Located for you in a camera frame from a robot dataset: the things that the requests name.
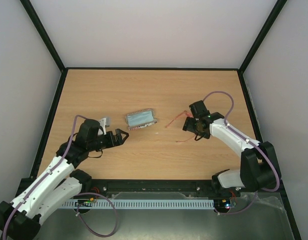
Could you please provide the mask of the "flag print glasses case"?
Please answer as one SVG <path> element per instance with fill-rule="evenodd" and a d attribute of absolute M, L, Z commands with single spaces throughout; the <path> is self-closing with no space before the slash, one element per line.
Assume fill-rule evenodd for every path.
<path fill-rule="evenodd" d="M 155 117 L 155 111 L 147 108 L 127 114 L 125 121 L 128 130 L 132 131 L 152 126 L 158 122 L 158 119 Z"/>

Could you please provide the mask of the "light blue cleaning cloth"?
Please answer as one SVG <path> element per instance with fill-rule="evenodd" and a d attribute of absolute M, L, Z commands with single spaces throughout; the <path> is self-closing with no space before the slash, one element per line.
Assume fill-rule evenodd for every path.
<path fill-rule="evenodd" d="M 151 111 L 144 111 L 127 115 L 127 123 L 130 127 L 144 125 L 145 123 L 152 122 L 153 120 L 154 117 Z"/>

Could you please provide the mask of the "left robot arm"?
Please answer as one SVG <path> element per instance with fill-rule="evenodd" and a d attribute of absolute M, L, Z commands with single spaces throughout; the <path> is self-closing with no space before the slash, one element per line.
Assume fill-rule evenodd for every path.
<path fill-rule="evenodd" d="M 47 168 L 11 202 L 0 203 L 2 239 L 32 240 L 44 222 L 63 203 L 88 195 L 92 178 L 78 169 L 91 152 L 124 144 L 129 134 L 119 128 L 107 131 L 107 117 L 85 118 L 79 130 L 72 127 L 69 139 L 61 144 Z"/>

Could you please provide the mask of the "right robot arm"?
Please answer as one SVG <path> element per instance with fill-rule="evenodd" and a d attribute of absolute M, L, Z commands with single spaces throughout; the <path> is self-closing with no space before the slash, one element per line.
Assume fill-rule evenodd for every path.
<path fill-rule="evenodd" d="M 233 127 L 219 112 L 211 113 L 203 101 L 189 106 L 192 113 L 183 126 L 195 134 L 195 141 L 215 137 L 232 149 L 240 159 L 238 169 L 226 169 L 212 176 L 212 191 L 222 196 L 230 188 L 255 192 L 274 192 L 279 188 L 281 173 L 274 146 L 260 142 Z"/>

